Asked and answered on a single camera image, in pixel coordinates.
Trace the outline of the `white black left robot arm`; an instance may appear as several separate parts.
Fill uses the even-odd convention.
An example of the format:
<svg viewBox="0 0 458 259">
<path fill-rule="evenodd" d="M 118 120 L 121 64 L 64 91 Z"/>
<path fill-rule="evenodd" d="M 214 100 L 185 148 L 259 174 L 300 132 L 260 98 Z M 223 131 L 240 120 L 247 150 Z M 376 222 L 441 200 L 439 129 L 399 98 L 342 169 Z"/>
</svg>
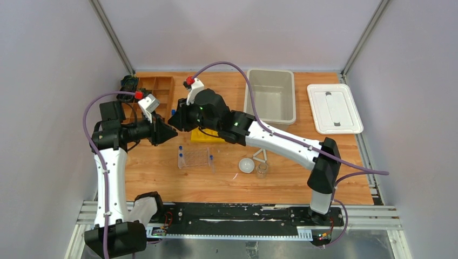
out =
<svg viewBox="0 0 458 259">
<path fill-rule="evenodd" d="M 98 208 L 94 228 L 85 232 L 85 244 L 101 258 L 116 258 L 145 250 L 146 227 L 161 222 L 165 208 L 158 192 L 138 195 L 128 210 L 125 191 L 125 167 L 129 143 L 147 139 L 157 146 L 178 135 L 156 113 L 158 104 L 139 102 L 142 116 L 134 122 L 126 119 L 120 101 L 99 105 L 101 121 L 95 124 L 91 150 L 98 175 Z"/>
</svg>

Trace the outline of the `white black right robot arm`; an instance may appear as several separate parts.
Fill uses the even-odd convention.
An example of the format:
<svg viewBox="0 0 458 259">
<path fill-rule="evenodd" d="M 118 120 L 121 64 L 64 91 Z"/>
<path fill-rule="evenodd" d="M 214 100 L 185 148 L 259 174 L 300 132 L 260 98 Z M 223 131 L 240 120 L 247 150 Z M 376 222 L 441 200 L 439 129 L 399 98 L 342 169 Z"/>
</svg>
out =
<svg viewBox="0 0 458 259">
<path fill-rule="evenodd" d="M 309 220 L 315 225 L 329 220 L 342 162 L 333 139 L 310 140 L 274 128 L 253 115 L 231 110 L 222 96 L 210 89 L 199 92 L 193 103 L 179 99 L 168 124 L 184 132 L 208 128 L 228 143 L 266 149 L 297 162 L 311 172 L 307 181 L 312 190 Z"/>
</svg>

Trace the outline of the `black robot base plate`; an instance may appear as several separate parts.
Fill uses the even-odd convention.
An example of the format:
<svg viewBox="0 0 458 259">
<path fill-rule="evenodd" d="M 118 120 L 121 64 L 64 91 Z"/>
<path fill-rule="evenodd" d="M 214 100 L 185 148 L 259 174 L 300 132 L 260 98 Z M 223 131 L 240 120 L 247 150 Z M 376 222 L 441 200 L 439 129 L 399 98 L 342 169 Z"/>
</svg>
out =
<svg viewBox="0 0 458 259">
<path fill-rule="evenodd" d="M 345 219 L 339 207 L 325 215 L 308 205 L 169 203 L 146 228 L 148 241 L 165 238 L 329 239 Z"/>
</svg>

